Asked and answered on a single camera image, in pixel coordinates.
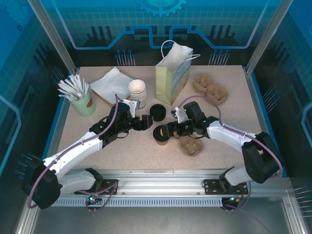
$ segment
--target bag handle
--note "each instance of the bag handle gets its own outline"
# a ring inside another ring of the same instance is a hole
[[[160,48],[160,50],[161,50],[161,55],[162,55],[162,58],[164,59],[165,58],[165,56],[164,56],[164,52],[162,51],[162,48],[163,48],[163,46],[164,46],[164,44],[166,43],[166,42],[169,42],[169,41],[172,41],[173,43],[175,43],[175,41],[174,40],[166,40],[166,41],[164,41],[163,42],[163,44],[161,45],[161,48]],[[198,55],[188,55],[187,57],[190,57],[190,58],[187,58],[187,59],[185,59],[184,61],[182,61],[181,63],[183,63],[183,62],[185,62],[185,61],[189,61],[189,60],[192,60],[192,59],[195,59],[195,58],[198,58],[200,56],[200,54],[198,54]]]

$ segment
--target table surface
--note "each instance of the table surface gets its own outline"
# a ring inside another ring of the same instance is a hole
[[[81,67],[79,74],[81,78],[91,83],[102,78],[112,68]],[[147,104],[144,109],[136,111],[136,115],[147,115],[152,105],[161,103],[166,107],[167,116],[162,122],[154,122],[153,126],[146,131],[130,130],[125,139],[117,139],[87,157],[74,169],[88,167],[98,170],[224,169],[243,163],[241,153],[220,141],[201,139],[204,145],[203,151],[195,157],[189,157],[183,153],[178,140],[170,139],[167,145],[159,146],[153,138],[153,130],[156,126],[175,120],[170,114],[174,107],[185,98],[197,95],[192,83],[200,73],[209,74],[216,83],[223,85],[229,91],[228,99],[220,106],[224,123],[250,133],[261,132],[242,66],[191,66],[188,82],[172,106],[156,99],[154,66],[129,66],[118,67],[118,69],[129,77],[141,79],[146,83]],[[109,114],[111,108],[93,92],[91,96],[97,108],[91,117],[81,117],[70,105],[59,151],[71,145],[94,123]],[[193,100],[199,104],[207,117],[218,117],[216,108],[204,99]]]

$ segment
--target paper cup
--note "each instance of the paper cup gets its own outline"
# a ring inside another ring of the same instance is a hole
[[[129,91],[131,99],[137,99],[140,101],[139,109],[142,109],[146,105],[146,86],[145,83],[140,79],[132,80],[129,83]]]
[[[89,117],[93,115],[96,111],[96,106],[92,101],[92,98],[87,92],[86,96],[83,99],[78,101],[70,101],[70,103],[75,107],[76,111],[83,117]]]

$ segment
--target brown cup carrier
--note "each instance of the brown cup carrier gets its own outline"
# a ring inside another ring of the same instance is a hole
[[[189,157],[195,157],[203,151],[204,145],[200,140],[189,136],[181,136],[178,138],[181,143],[182,151]]]
[[[200,74],[195,77],[193,86],[200,95],[212,99],[217,106],[228,99],[229,92],[221,85],[216,84],[208,74]]]

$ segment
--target white paper cup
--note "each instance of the white paper cup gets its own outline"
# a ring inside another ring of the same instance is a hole
[[[129,91],[131,99],[137,99],[140,101],[139,109],[142,109],[146,105],[146,86],[145,83],[140,79],[132,80],[129,83]]]

